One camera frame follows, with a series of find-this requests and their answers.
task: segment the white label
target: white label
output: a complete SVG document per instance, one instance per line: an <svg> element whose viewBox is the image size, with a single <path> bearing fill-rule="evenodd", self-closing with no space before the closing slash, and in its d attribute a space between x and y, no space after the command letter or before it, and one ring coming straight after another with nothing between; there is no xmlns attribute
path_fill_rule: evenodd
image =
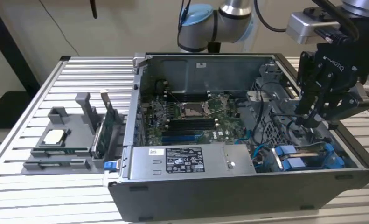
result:
<svg viewBox="0 0 369 224"><path fill-rule="evenodd" d="M148 155L164 155L165 149L164 148L150 148Z"/></svg>
<svg viewBox="0 0 369 224"><path fill-rule="evenodd" d="M198 68L205 68L205 67L206 67L206 63L205 62L197 63L197 69Z"/></svg>

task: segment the robotic arm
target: robotic arm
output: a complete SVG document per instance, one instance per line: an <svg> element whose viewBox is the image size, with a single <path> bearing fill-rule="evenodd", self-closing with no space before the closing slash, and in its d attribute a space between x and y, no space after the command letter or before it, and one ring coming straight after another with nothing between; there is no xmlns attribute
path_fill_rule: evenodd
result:
<svg viewBox="0 0 369 224"><path fill-rule="evenodd" d="M318 7L291 14L286 29L271 28L299 44L317 44L315 52L302 52L297 74L301 88L297 125L315 127L323 120L345 119L369 109L369 93L362 85L369 75L369 0L311 0ZM177 44L185 52L200 52L210 42L235 42L247 36L247 0L226 0L218 10L189 7L180 14Z"/></svg>
<svg viewBox="0 0 369 224"><path fill-rule="evenodd" d="M293 13L286 33L298 43L315 43L317 51L302 52L297 85L301 87L297 124L315 127L369 109L362 85L369 75L369 0L342 0Z"/></svg>

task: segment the black plastic trim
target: black plastic trim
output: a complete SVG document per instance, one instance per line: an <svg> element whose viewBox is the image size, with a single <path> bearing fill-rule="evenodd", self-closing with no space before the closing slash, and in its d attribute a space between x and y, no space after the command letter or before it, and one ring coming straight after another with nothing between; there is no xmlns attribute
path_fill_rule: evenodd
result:
<svg viewBox="0 0 369 224"><path fill-rule="evenodd" d="M182 46L181 44L178 44L178 47L180 47L182 50L189 51L189 52L194 52L194 53L206 50L206 46L202 47L202 48L188 48L188 47Z"/></svg>
<svg viewBox="0 0 369 224"><path fill-rule="evenodd" d="M69 61L69 59L70 59L70 56L61 56L60 57L61 62Z"/></svg>

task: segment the blue cable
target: blue cable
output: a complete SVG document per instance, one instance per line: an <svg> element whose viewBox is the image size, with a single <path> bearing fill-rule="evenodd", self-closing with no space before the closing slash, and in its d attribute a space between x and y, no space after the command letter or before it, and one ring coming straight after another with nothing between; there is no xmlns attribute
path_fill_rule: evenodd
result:
<svg viewBox="0 0 369 224"><path fill-rule="evenodd" d="M257 152L258 152L258 150L261 149L262 146L263 146L263 144L259 144L259 145L255 147L255 150L254 150L253 155L251 155L251 159L255 157Z"/></svg>
<svg viewBox="0 0 369 224"><path fill-rule="evenodd" d="M235 144L235 145L239 144L239 141L245 141L245 140L247 140L249 138L250 138L250 130L246 130L246 137L242 138L242 139L235 140L234 144Z"/></svg>

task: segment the aluminum table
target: aluminum table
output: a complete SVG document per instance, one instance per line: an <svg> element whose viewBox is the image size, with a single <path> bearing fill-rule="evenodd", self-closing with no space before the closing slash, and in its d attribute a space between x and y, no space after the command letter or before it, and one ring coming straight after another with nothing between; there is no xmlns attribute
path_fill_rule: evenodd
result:
<svg viewBox="0 0 369 224"><path fill-rule="evenodd" d="M287 60L297 68L298 58ZM126 114L132 79L132 57L72 57L57 63L0 146L0 224L125 223L102 186L102 174L24 176L20 171L48 124L49 109L64 106L68 113L81 113L74 96L90 92L90 104L104 113L98 93L106 89L114 108ZM369 111L342 122L369 152ZM158 223L369 223L369 184L339 194L319 210Z"/></svg>

